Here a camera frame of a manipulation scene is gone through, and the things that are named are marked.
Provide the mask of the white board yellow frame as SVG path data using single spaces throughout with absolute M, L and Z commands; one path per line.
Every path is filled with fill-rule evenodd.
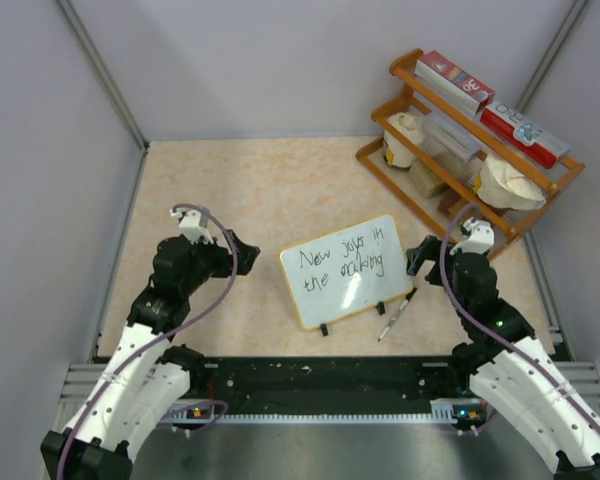
M 414 289 L 390 214 L 290 246 L 280 252 L 279 260 L 306 331 L 404 297 Z

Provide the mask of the black white marker pen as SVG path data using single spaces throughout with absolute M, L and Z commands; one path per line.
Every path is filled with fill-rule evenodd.
M 412 301 L 412 299 L 415 296 L 417 290 L 418 290 L 418 288 L 414 287 L 408 294 L 406 294 L 405 299 L 399 305 L 399 307 L 396 310 L 396 312 L 392 315 L 392 317 L 389 319 L 389 321 L 387 322 L 387 324 L 384 326 L 383 330 L 379 334 L 379 336 L 377 338 L 377 342 L 378 343 L 380 343 L 386 337 L 386 335 L 390 332 L 390 330 L 393 328 L 393 326 L 395 325 L 395 323 L 398 321 L 398 319 L 403 314 L 403 312 L 406 309 L 406 307 Z

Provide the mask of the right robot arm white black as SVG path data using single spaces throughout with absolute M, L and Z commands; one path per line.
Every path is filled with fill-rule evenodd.
M 471 340 L 452 350 L 449 388 L 485 400 L 554 478 L 600 479 L 600 417 L 556 367 L 529 322 L 501 297 L 486 254 L 428 236 L 406 258 L 410 276 L 432 262 L 425 279 L 444 289 Z

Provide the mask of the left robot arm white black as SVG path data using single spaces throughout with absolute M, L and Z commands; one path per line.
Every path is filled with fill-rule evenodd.
M 158 244 L 114 354 L 79 410 L 41 443 L 50 478 L 130 478 L 139 451 L 172 405 L 204 390 L 202 355 L 172 341 L 189 320 L 199 287 L 211 278 L 249 274 L 260 254 L 233 230 L 224 236 L 225 247 L 183 234 Z

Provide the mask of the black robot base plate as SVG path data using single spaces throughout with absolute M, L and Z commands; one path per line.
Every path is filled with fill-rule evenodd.
M 223 400 L 233 415 L 374 415 L 472 395 L 448 357 L 362 356 L 208 357 L 186 396 Z

